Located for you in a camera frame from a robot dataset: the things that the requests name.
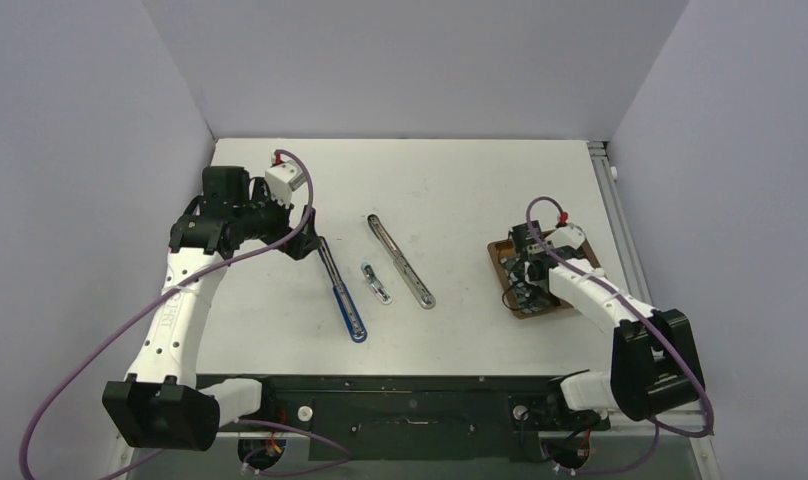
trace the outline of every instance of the screw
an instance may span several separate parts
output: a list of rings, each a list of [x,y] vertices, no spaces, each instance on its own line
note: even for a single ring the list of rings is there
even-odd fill
[[[528,407],[524,405],[516,405],[513,407],[513,418],[516,420],[528,418]]]
[[[304,405],[298,409],[298,420],[309,422],[313,418],[313,409]]]

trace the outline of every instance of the white connector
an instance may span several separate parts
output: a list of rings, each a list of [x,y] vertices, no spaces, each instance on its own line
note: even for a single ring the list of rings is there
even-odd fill
[[[570,223],[565,227],[560,227],[551,232],[547,237],[545,237],[545,243],[551,248],[569,246],[577,249],[581,248],[581,245],[584,244],[586,239],[587,236],[584,234],[584,231],[581,230],[581,227],[575,225],[574,223]]]
[[[573,375],[560,382],[560,389],[566,405],[572,410],[619,409],[610,388],[609,373],[586,372]]]
[[[283,206],[292,203],[292,193],[307,182],[304,172],[293,161],[273,165],[266,170],[266,184],[271,198]]]
[[[219,402],[219,426],[223,427],[260,409],[263,384],[250,378],[228,378],[202,389],[201,393]]]

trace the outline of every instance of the blue-handled tool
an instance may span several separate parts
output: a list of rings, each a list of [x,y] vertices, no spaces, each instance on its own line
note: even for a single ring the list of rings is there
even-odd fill
[[[333,283],[333,296],[336,297],[336,303],[339,304],[339,310],[342,311],[345,326],[348,328],[351,340],[362,343],[368,337],[366,327],[363,325],[363,320],[360,319],[360,314],[357,313],[354,301],[351,300],[348,287],[345,286],[345,282],[342,281],[342,277],[339,275],[339,269],[336,268],[333,255],[330,254],[327,240],[324,237],[319,237],[319,240],[321,243],[319,245],[319,256],[322,257],[322,263],[324,263],[327,274],[330,275],[330,281]]]

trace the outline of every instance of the metal bar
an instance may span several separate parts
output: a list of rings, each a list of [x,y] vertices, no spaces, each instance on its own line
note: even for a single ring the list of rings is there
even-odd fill
[[[380,240],[380,243],[386,247],[386,251],[389,252],[389,255],[392,257],[392,263],[395,265],[395,269],[398,270],[401,278],[404,279],[404,282],[410,288],[410,292],[416,297],[416,301],[419,302],[422,308],[433,308],[436,305],[436,298],[430,293],[430,290],[428,290],[422,282],[422,279],[416,275],[416,271],[410,266],[410,262],[404,257],[401,249],[398,248],[398,244],[395,243],[395,240],[392,239],[389,232],[383,228],[383,224],[380,223],[378,216],[374,214],[369,215],[367,220],[369,222],[369,228],[372,229],[372,232],[378,240]]]
[[[693,454],[696,457],[696,465],[703,480],[722,480],[722,470],[716,460],[716,452],[713,451],[713,443],[710,437],[691,438]]]
[[[645,275],[643,274],[642,265],[640,265],[639,255],[637,255],[637,248],[625,220],[625,212],[622,210],[622,203],[619,201],[616,183],[610,173],[610,160],[606,154],[599,154],[601,147],[597,143],[601,142],[592,143],[594,145],[589,148],[590,159],[592,160],[596,180],[598,180],[598,187],[601,190],[601,199],[604,201],[604,210],[607,212],[610,230],[613,232],[613,239],[616,242],[619,261],[625,271],[628,291],[634,297],[646,303],[651,303],[651,294],[645,282]]]
[[[375,275],[375,269],[368,263],[363,263],[360,265],[360,270],[363,272],[363,276],[366,277],[369,288],[371,288],[375,296],[378,297],[380,303],[384,305],[392,303],[392,296],[389,295],[386,287],[383,286],[383,283],[381,283],[380,279]]]
[[[319,256],[322,258],[322,263],[324,263],[327,269],[331,283],[333,283],[333,295],[336,297],[336,302],[339,304],[339,309],[342,311],[342,318],[345,320],[348,333],[355,342],[364,342],[367,335],[363,320],[357,312],[357,307],[351,299],[351,294],[348,293],[348,287],[345,286],[345,282],[342,281],[342,276],[339,275],[339,269],[336,268],[336,262],[333,261],[333,255],[330,253],[327,240],[324,237],[319,237],[319,241]]]

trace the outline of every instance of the white table surface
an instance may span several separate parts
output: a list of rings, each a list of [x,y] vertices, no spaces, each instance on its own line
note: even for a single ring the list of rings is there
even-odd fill
[[[368,330],[348,336],[316,253],[272,252],[230,267],[215,296],[198,373],[295,375],[557,375],[609,371],[610,335],[573,310],[516,319],[501,303],[488,243],[524,221],[538,195],[558,199],[608,277],[625,286],[584,142],[544,140],[223,139],[213,165],[262,175],[285,148],[308,166],[317,230]],[[296,195],[298,221],[306,189]],[[424,310],[366,224],[377,214],[436,297]],[[556,213],[534,210],[544,226]],[[242,252],[262,246],[246,242]],[[393,297],[363,281],[370,262]]]

